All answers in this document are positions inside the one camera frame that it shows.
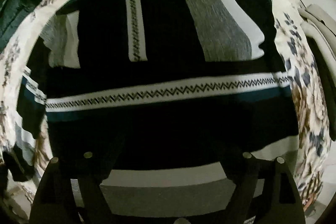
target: sleeve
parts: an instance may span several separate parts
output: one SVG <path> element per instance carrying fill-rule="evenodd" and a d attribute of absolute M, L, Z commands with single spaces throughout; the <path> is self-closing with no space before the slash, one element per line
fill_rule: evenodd
<path fill-rule="evenodd" d="M 27 181 L 35 173 L 34 154 L 45 114 L 49 52 L 39 37 L 23 72 L 16 107 L 16 142 L 3 155 L 15 181 Z"/>

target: metal rivet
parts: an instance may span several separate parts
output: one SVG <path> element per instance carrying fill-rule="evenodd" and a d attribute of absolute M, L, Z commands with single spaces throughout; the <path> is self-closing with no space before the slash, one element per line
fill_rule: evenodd
<path fill-rule="evenodd" d="M 277 157 L 277 162 L 280 163 L 280 164 L 282 164 L 282 163 L 285 162 L 285 160 L 283 158 L 281 158 L 281 157 Z"/>
<path fill-rule="evenodd" d="M 92 157 L 92 152 L 91 151 L 89 151 L 89 152 L 85 152 L 84 153 L 84 158 L 86 158 L 86 159 L 89 159 L 89 158 L 91 158 Z"/>
<path fill-rule="evenodd" d="M 52 164 L 55 164 L 55 163 L 58 162 L 58 158 L 57 158 L 57 157 L 53 157 L 53 158 L 50 160 L 50 162 L 51 162 Z"/>
<path fill-rule="evenodd" d="M 244 152 L 243 157 L 246 158 L 246 159 L 250 159 L 250 158 L 252 158 L 252 154 L 249 153 L 249 152 Z"/>

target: floral fabric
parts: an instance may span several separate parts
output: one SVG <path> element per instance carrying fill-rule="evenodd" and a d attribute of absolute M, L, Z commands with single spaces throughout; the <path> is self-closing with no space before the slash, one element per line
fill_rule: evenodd
<path fill-rule="evenodd" d="M 15 143 L 16 102 L 31 49 L 44 25 L 68 1 L 43 0 L 23 20 L 0 55 L 0 155 L 4 150 L 11 150 Z M 273 0 L 277 29 L 274 42 L 291 81 L 299 124 L 300 149 L 294 178 L 305 205 L 311 202 L 310 197 L 316 199 L 322 188 L 322 164 L 330 149 L 330 137 L 324 94 L 314 57 L 300 27 L 302 19 L 297 11 L 299 7 L 299 0 Z M 43 131 L 42 136 L 45 136 L 45 126 Z M 37 157 L 39 160 L 36 160 L 36 164 L 42 166 L 41 169 L 45 166 L 45 163 L 41 163 L 42 159 L 46 161 L 45 158 Z M 23 185 L 30 193 L 36 190 L 30 187 L 30 182 Z"/>

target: gray fabric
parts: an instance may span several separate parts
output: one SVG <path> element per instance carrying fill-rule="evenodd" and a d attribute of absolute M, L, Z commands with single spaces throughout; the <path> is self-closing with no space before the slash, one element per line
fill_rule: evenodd
<path fill-rule="evenodd" d="M 235 184 L 229 179 L 180 187 L 100 186 L 112 211 L 138 217 L 184 217 L 226 208 Z"/>
<path fill-rule="evenodd" d="M 186 0 L 206 61 L 251 60 L 247 35 L 221 0 Z"/>
<path fill-rule="evenodd" d="M 49 55 L 51 67 L 64 65 L 64 53 L 68 40 L 66 20 L 67 15 L 54 15 L 40 34 L 46 47 L 51 49 Z"/>

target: zigzag pattern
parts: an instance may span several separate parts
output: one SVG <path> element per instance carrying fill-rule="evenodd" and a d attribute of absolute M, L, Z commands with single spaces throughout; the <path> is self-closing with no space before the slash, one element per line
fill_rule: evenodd
<path fill-rule="evenodd" d="M 24 71 L 23 71 L 23 74 L 26 75 L 26 76 L 29 76 L 29 75 L 30 75 L 30 72 L 27 71 L 27 70 L 24 70 Z"/>
<path fill-rule="evenodd" d="M 131 24 L 133 36 L 133 55 L 136 61 L 140 60 L 139 30 L 137 19 L 137 3 L 135 0 L 129 0 L 131 6 Z"/>
<path fill-rule="evenodd" d="M 184 94 L 194 94 L 194 93 L 206 93 L 209 91 L 215 90 L 233 90 L 239 88 L 246 88 L 252 86 L 261 86 L 261 85 L 270 85 L 270 84 L 282 84 L 288 82 L 287 77 L 269 77 L 269 78 L 260 78 L 256 80 L 245 80 L 245 81 L 235 81 L 235 82 L 221 82 L 221 83 L 205 83 L 200 85 L 185 85 L 170 89 L 161 89 L 161 90 L 145 90 L 136 93 L 118 93 L 115 95 L 93 97 L 90 99 L 82 100 L 72 100 L 68 102 L 60 103 L 47 103 L 46 108 L 55 109 L 55 108 L 66 108 L 66 107 L 79 107 L 86 105 L 97 105 L 97 104 L 106 104 L 106 103 L 115 103 L 115 102 L 125 102 L 125 101 L 136 101 L 136 100 L 146 100 L 155 97 L 169 97 L 169 96 L 178 96 Z"/>
<path fill-rule="evenodd" d="M 34 86 L 32 83 L 30 83 L 29 81 L 27 81 L 26 83 L 27 86 L 29 86 L 32 90 L 36 91 L 37 90 L 37 87 Z"/>

